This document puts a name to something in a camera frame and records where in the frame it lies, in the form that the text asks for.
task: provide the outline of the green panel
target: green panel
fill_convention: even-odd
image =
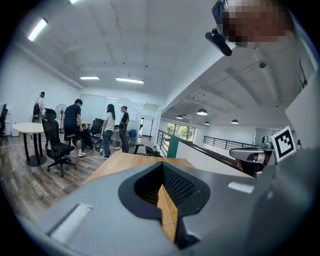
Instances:
[[[171,136],[168,153],[166,156],[167,158],[176,158],[179,141],[182,141],[182,139],[176,136]]]

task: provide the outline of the black pendant light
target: black pendant light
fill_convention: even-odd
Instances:
[[[201,108],[198,110],[197,114],[200,116],[206,116],[208,115],[208,112],[204,108]]]

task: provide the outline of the standing fan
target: standing fan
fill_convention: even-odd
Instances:
[[[60,128],[59,128],[59,133],[63,134],[64,130],[62,130],[62,115],[64,114],[64,112],[66,112],[66,108],[67,106],[64,104],[60,104],[55,108],[55,113],[56,113],[56,118],[60,120]]]

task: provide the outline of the gray wood plank floor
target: gray wood plank floor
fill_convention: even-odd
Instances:
[[[0,184],[14,212],[31,221],[58,202],[66,195],[77,189],[105,161],[97,151],[89,150],[85,157],[79,158],[78,151],[71,152],[70,158],[77,165],[63,165],[64,177],[60,177],[60,166],[53,166],[47,172],[47,166],[54,161],[45,153],[45,138],[42,136],[43,155],[47,161],[39,167],[26,164],[26,154],[22,134],[18,137],[0,139]],[[143,137],[138,143],[150,146],[148,138]],[[27,135],[29,155],[34,155],[34,144],[31,136]],[[116,149],[110,146],[111,154]],[[140,147],[138,153],[145,153]]]

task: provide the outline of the shoe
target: shoe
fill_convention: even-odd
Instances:
[[[86,155],[87,155],[86,153],[81,152],[78,154],[78,157],[82,158],[82,157],[85,157]]]

